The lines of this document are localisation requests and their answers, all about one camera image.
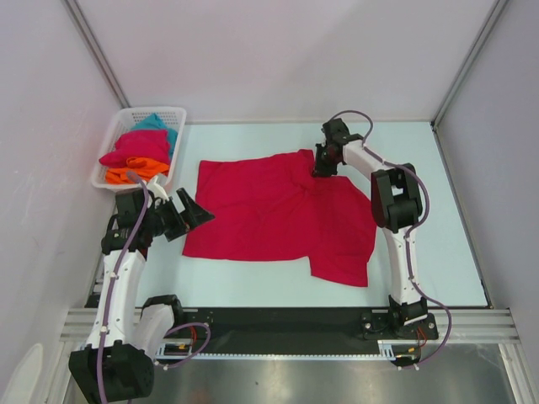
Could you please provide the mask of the teal t shirt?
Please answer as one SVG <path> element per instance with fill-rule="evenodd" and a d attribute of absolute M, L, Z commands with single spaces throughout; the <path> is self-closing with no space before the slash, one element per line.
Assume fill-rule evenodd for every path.
<path fill-rule="evenodd" d="M 131 127 L 131 130 L 166 130 L 167 142 L 169 144 L 168 156 L 173 158 L 174 148 L 178 139 L 179 133 L 169 126 L 157 114 L 150 114 L 142 121 Z"/>

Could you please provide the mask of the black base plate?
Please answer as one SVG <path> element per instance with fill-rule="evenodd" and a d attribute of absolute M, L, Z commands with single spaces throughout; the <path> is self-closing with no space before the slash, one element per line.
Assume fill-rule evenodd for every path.
<path fill-rule="evenodd" d="M 433 314 L 399 327 L 386 309 L 366 307 L 206 307 L 184 309 L 181 319 L 209 325 L 204 354 L 359 355 L 377 352 L 382 340 L 412 346 L 439 339 Z"/>

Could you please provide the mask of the crimson red t shirt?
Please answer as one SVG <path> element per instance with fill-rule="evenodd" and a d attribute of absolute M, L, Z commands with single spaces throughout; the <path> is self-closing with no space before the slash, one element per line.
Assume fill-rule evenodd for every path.
<path fill-rule="evenodd" d="M 307 258 L 313 277 L 368 285 L 376 241 L 371 202 L 348 178 L 315 178 L 310 150 L 236 162 L 202 161 L 195 201 L 215 217 L 183 254 L 242 262 Z"/>

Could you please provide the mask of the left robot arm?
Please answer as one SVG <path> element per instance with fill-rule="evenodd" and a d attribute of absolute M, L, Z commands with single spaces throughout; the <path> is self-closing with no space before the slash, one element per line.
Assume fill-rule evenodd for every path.
<path fill-rule="evenodd" d="M 152 241 L 174 241 L 212 221 L 214 215 L 180 188 L 183 206 L 158 186 L 115 196 L 101 249 L 104 282 L 92 330 L 83 347 L 71 352 L 68 367 L 89 403 L 129 401 L 150 396 L 156 355 L 166 335 L 179 335 L 186 316 L 176 295 L 146 300 L 135 314 L 136 295 Z"/>

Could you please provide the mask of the magenta t shirt in basket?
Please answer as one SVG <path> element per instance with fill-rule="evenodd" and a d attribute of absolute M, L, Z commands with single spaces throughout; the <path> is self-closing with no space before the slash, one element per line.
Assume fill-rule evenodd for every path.
<path fill-rule="evenodd" d="M 120 136 L 114 150 L 104 154 L 99 163 L 109 168 L 127 166 L 130 158 L 150 158 L 169 164 L 169 144 L 166 130 L 132 130 Z"/>

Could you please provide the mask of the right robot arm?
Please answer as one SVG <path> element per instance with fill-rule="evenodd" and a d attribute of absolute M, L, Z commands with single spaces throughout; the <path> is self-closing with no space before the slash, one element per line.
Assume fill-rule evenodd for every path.
<path fill-rule="evenodd" d="M 428 316 L 417 275 L 415 233 L 423 203 L 414 167 L 380 157 L 360 135 L 326 135 L 316 148 L 315 176 L 335 175 L 342 163 L 370 179 L 371 212 L 386 239 L 392 271 L 388 327 L 395 336 L 407 338 Z"/>

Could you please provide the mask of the white plastic laundry basket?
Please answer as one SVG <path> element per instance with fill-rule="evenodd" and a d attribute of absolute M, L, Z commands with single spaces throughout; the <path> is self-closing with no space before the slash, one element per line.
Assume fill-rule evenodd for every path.
<path fill-rule="evenodd" d="M 131 189 L 135 186 L 127 178 L 131 169 L 145 180 L 157 175 L 157 182 L 169 189 L 186 117 L 180 107 L 122 109 L 113 117 L 100 147 L 92 185 L 114 192 Z"/>

